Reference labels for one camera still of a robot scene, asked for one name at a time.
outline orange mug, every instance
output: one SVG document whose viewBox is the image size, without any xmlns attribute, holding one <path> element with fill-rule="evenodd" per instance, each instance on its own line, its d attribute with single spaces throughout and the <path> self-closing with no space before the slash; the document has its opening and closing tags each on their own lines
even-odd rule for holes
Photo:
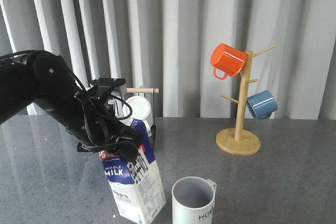
<svg viewBox="0 0 336 224">
<path fill-rule="evenodd" d="M 211 55 L 211 65 L 214 67 L 214 76 L 224 80 L 227 76 L 235 76 L 243 68 L 247 55 L 226 44 L 219 44 Z M 216 70 L 225 72 L 223 77 L 219 77 Z"/>
</svg>

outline wooden mug stand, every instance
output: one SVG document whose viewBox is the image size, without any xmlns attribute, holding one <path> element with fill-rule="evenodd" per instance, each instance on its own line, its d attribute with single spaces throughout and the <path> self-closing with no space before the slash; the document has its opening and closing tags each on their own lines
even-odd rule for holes
<svg viewBox="0 0 336 224">
<path fill-rule="evenodd" d="M 222 97 L 238 104 L 236 127 L 221 130 L 216 136 L 217 145 L 226 152 L 234 155 L 248 156 L 257 153 L 260 149 L 259 138 L 252 132 L 243 129 L 247 92 L 249 84 L 258 81 L 258 79 L 250 79 L 253 57 L 256 57 L 257 55 L 273 48 L 275 48 L 275 46 L 265 48 L 255 54 L 252 51 L 246 51 L 247 59 L 244 67 L 240 71 L 242 79 L 240 81 L 239 100 L 235 100 L 227 95 L 221 94 Z"/>
</svg>

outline milk carton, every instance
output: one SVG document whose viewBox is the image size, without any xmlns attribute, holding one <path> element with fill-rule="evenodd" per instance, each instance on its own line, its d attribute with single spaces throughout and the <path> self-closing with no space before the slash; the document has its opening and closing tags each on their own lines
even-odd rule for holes
<svg viewBox="0 0 336 224">
<path fill-rule="evenodd" d="M 150 224 L 166 203 L 159 168 L 145 124 L 141 120 L 124 120 L 143 135 L 135 163 L 124 158 L 99 153 L 119 214 L 138 224 Z"/>
</svg>

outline gray curtain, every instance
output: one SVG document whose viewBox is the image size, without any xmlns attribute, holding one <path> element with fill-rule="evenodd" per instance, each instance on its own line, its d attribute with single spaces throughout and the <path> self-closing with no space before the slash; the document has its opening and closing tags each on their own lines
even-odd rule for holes
<svg viewBox="0 0 336 224">
<path fill-rule="evenodd" d="M 80 80 L 156 87 L 156 116 L 234 117 L 239 77 L 218 80 L 219 43 L 275 49 L 255 58 L 249 95 L 268 89 L 273 117 L 336 119 L 335 0 L 0 0 L 0 54 L 45 49 Z M 40 114 L 35 106 L 29 114 Z"/>
</svg>

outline round wooden base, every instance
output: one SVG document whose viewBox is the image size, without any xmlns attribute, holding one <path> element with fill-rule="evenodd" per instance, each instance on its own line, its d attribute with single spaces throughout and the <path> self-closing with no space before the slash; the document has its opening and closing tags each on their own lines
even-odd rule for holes
<svg viewBox="0 0 336 224">
<path fill-rule="evenodd" d="M 252 132 L 243 130 L 241 139 L 235 140 L 235 128 L 224 129 L 218 132 L 216 143 L 222 150 L 234 155 L 253 155 L 260 149 L 259 138 Z"/>
</svg>

